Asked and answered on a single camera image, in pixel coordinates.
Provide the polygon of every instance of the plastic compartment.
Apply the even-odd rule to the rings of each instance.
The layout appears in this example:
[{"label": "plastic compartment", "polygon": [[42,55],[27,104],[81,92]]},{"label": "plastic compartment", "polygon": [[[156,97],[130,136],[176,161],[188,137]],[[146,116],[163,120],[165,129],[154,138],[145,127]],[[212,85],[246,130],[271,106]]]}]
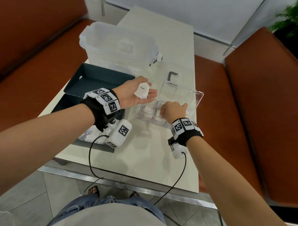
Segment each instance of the plastic compartment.
[{"label": "plastic compartment", "polygon": [[199,105],[203,93],[194,89],[151,78],[152,89],[157,89],[158,96],[154,102],[141,104],[138,109],[137,118],[146,122],[156,124],[165,128],[170,128],[170,124],[160,117],[160,109],[167,101],[177,101],[180,105],[187,103],[186,117],[195,121],[194,113]]},{"label": "plastic compartment", "polygon": [[134,76],[147,71],[158,54],[153,37],[102,22],[84,29],[80,46],[86,50],[90,64]]}]

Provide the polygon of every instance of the hand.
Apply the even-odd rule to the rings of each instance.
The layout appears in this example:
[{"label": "hand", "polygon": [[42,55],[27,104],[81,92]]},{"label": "hand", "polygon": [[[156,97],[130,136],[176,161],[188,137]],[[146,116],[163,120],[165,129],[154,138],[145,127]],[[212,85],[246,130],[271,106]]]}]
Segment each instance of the hand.
[{"label": "hand", "polygon": [[132,107],[138,103],[150,103],[154,101],[155,97],[157,97],[156,89],[149,89],[147,99],[140,99],[134,94],[138,89],[139,84],[143,82],[148,82],[148,79],[139,76],[133,80],[126,81],[123,85],[113,89],[119,99],[121,109]]},{"label": "hand", "polygon": [[187,103],[180,106],[178,102],[166,102],[160,109],[160,115],[172,124],[176,119],[185,118]]}]

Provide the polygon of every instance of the wrist strap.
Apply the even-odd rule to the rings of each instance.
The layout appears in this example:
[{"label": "wrist strap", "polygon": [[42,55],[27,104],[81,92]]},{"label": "wrist strap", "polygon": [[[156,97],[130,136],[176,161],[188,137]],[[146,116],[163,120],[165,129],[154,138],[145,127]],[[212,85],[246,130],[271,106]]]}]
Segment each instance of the wrist strap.
[{"label": "wrist strap", "polygon": [[100,88],[85,93],[80,102],[87,105],[92,111],[94,125],[103,132],[107,124],[121,114],[121,108],[116,93],[112,89]]},{"label": "wrist strap", "polygon": [[197,124],[189,118],[176,119],[171,126],[173,139],[180,145],[186,147],[186,142],[193,136],[203,138],[203,133]]}]

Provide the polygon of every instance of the left hand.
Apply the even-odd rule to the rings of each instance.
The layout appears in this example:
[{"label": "left hand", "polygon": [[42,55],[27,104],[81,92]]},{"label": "left hand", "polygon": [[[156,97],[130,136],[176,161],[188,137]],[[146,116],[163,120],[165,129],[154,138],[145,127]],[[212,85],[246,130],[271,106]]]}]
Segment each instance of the left hand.
[{"label": "left hand", "polygon": [[123,85],[113,89],[119,99],[121,109],[132,107],[139,103],[150,103],[154,101],[155,97],[157,97],[156,89],[149,89],[147,99],[140,99],[134,94],[138,89],[139,84],[143,82],[148,82],[148,79],[139,76],[133,80],[126,81]]}]

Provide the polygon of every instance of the white table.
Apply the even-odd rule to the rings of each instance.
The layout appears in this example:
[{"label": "white table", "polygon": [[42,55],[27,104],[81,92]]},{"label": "white table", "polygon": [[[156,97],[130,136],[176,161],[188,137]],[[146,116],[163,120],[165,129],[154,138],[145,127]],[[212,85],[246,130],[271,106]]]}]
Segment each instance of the white table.
[{"label": "white table", "polygon": [[[193,27],[151,11],[134,7],[118,26],[137,30],[153,36],[163,53],[163,61],[177,63],[192,70],[193,74],[183,79],[183,85],[195,88]],[[64,88],[43,110],[40,116],[49,114],[63,96]],[[137,107],[126,110],[125,118],[133,129],[122,145],[114,153],[93,149],[93,167],[112,171],[130,177],[172,186],[180,176],[185,159],[175,160],[167,144],[172,134],[165,129],[136,118]],[[88,163],[89,148],[69,145],[56,157],[84,165]],[[192,192],[199,192],[198,171],[187,155],[187,165],[183,176],[175,186]]]}]

